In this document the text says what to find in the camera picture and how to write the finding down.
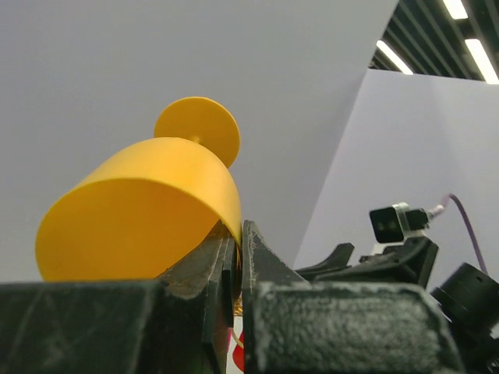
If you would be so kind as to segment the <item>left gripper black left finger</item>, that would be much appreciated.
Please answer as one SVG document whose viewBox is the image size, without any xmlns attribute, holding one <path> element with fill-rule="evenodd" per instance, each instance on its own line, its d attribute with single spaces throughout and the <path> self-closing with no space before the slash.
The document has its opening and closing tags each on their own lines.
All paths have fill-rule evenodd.
<svg viewBox="0 0 499 374">
<path fill-rule="evenodd" d="M 4 373 L 223 373 L 236 244 L 216 224 L 152 280 L 1 286 Z"/>
</svg>

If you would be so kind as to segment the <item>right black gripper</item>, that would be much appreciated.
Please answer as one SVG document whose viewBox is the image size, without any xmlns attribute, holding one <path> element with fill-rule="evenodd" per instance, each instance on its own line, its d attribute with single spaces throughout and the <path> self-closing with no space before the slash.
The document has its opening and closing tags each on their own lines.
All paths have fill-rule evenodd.
<svg viewBox="0 0 499 374">
<path fill-rule="evenodd" d="M 349 267 L 354 248 L 351 243 L 338 244 L 323 261 L 295 272 L 315 281 L 403 283 L 426 288 L 439 249 L 427 237 L 412 237 L 403 245 L 388 246 L 381 254 L 367 256 Z"/>
</svg>

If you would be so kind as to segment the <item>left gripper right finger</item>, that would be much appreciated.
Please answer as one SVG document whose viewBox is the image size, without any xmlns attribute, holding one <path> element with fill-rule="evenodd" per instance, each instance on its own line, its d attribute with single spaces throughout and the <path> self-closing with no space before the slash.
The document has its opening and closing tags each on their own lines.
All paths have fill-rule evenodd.
<svg viewBox="0 0 499 374">
<path fill-rule="evenodd" d="M 309 282 L 242 226 L 248 373 L 461 373 L 437 303 L 411 284 Z"/>
</svg>

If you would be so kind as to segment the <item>orange wine glass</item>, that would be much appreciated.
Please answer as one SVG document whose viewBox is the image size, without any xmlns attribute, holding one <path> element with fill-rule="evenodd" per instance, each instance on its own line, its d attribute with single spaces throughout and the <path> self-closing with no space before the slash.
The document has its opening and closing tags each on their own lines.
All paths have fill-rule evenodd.
<svg viewBox="0 0 499 374">
<path fill-rule="evenodd" d="M 230 173 L 240 132 L 207 97 L 179 99 L 151 138 L 111 156 L 44 215 L 35 254 L 45 281 L 153 278 L 193 251 L 216 224 L 242 240 Z"/>
</svg>

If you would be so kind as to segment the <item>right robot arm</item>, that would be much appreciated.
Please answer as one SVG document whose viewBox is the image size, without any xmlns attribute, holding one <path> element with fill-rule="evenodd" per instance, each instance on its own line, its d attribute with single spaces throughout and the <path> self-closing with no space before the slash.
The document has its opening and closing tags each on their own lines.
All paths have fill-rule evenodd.
<svg viewBox="0 0 499 374">
<path fill-rule="evenodd" d="M 438 246 L 427 237 L 381 246 L 375 254 L 348 265 L 354 246 L 341 243 L 320 263 L 298 269 L 307 281 L 341 281 L 428 285 Z M 498 282 L 482 270 L 463 263 L 441 286 L 431 291 L 444 316 L 469 373 L 498 372 Z"/>
</svg>

